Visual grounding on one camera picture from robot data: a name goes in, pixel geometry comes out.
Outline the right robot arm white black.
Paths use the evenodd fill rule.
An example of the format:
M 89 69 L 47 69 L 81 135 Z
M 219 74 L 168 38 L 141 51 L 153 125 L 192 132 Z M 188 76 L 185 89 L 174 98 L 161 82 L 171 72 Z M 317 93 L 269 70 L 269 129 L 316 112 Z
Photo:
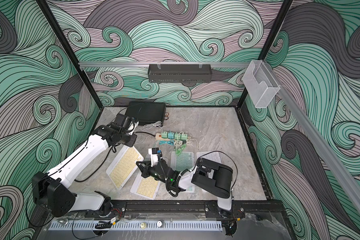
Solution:
M 199 187 L 217 197 L 218 208 L 232 210 L 232 168 L 200 158 L 191 170 L 175 171 L 166 161 L 159 160 L 156 165 L 151 161 L 136 162 L 142 178 L 153 178 L 165 184 L 167 192 L 174 198 L 190 187 Z

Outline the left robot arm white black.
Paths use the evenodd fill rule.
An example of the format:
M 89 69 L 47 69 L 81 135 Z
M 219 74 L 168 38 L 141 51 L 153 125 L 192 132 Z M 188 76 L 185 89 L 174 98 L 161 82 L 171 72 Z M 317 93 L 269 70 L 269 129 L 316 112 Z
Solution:
M 111 213 L 111 198 L 99 191 L 77 194 L 69 190 L 77 176 L 103 151 L 116 145 L 132 147 L 136 124 L 123 128 L 115 124 L 100 126 L 69 157 L 46 173 L 32 177 L 32 201 L 54 217 L 69 212 L 94 211 L 102 217 Z

